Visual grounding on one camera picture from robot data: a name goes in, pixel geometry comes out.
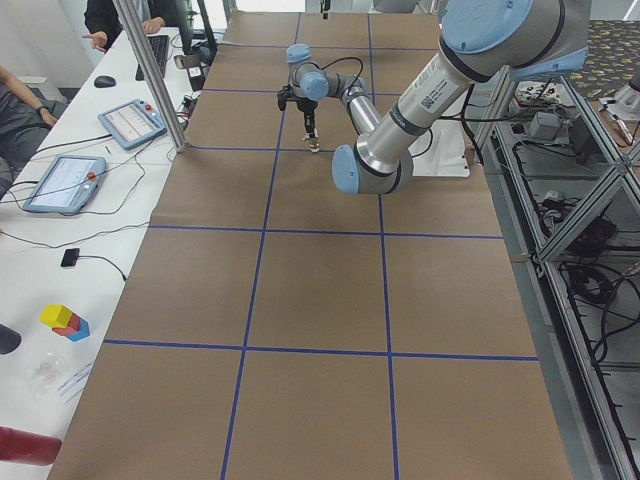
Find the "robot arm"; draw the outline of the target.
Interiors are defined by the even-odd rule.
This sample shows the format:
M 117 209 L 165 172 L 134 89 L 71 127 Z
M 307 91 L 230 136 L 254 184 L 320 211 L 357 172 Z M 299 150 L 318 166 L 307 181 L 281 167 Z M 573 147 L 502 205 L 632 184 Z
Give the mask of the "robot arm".
M 439 51 L 404 93 L 380 115 L 360 78 L 318 67 L 305 44 L 287 49 L 288 83 L 278 107 L 296 103 L 309 140 L 317 137 L 315 108 L 342 101 L 359 136 L 332 159 L 336 187 L 346 194 L 389 194 L 413 175 L 409 148 L 469 86 L 509 67 L 514 80 L 540 80 L 576 71 L 587 55 L 588 1 L 450 1 L 442 18 Z

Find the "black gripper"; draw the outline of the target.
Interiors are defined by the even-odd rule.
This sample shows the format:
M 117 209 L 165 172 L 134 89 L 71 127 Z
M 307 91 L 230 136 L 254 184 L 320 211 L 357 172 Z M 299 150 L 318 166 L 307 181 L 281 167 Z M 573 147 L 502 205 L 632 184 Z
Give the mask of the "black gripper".
M 316 142 L 318 140 L 318 132 L 314 110 L 318 107 L 318 102 L 302 97 L 298 97 L 295 102 L 299 111 L 305 111 L 303 113 L 306 132 L 304 140 L 307 142 Z

